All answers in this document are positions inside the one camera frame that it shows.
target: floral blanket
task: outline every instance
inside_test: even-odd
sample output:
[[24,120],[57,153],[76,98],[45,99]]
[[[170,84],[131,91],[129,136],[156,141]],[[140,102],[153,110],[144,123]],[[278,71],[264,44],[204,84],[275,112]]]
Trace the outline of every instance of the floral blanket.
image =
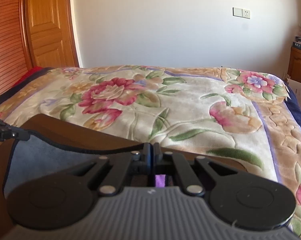
[[43,113],[90,129],[162,147],[232,158],[285,184],[301,236],[301,127],[279,78],[229,68],[114,66],[53,69],[0,105],[21,126]]

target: cabinet door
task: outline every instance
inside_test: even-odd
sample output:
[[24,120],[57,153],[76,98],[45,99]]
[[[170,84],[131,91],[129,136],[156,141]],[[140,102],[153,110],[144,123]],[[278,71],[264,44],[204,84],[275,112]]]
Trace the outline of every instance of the cabinet door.
[[40,67],[78,67],[69,0],[26,0],[31,44]]
[[301,83],[301,53],[293,49],[291,51],[288,74],[292,80]]

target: red fabric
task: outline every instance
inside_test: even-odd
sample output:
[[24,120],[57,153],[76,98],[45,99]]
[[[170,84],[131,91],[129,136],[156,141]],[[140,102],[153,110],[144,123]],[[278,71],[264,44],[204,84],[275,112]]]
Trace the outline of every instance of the red fabric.
[[13,86],[18,85],[19,83],[23,82],[26,78],[30,77],[32,74],[34,74],[37,71],[40,71],[43,69],[42,67],[33,67],[31,70],[29,70],[26,74],[24,74]]

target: silver screw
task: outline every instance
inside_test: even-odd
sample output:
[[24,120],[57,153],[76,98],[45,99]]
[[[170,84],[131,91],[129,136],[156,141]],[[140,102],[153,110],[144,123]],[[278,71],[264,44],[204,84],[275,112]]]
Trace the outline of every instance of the silver screw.
[[116,188],[111,185],[105,185],[100,187],[99,192],[103,194],[112,194],[116,191]]
[[200,185],[190,185],[186,188],[189,193],[199,194],[203,191],[203,188]]

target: bed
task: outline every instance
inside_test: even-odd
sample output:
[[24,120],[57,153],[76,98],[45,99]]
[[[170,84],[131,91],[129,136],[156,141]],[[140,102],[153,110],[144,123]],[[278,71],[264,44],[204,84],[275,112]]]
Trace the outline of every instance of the bed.
[[230,68],[45,68],[0,95],[0,119],[10,125],[40,113],[236,160],[295,194],[290,227],[301,237],[301,111],[276,76]]

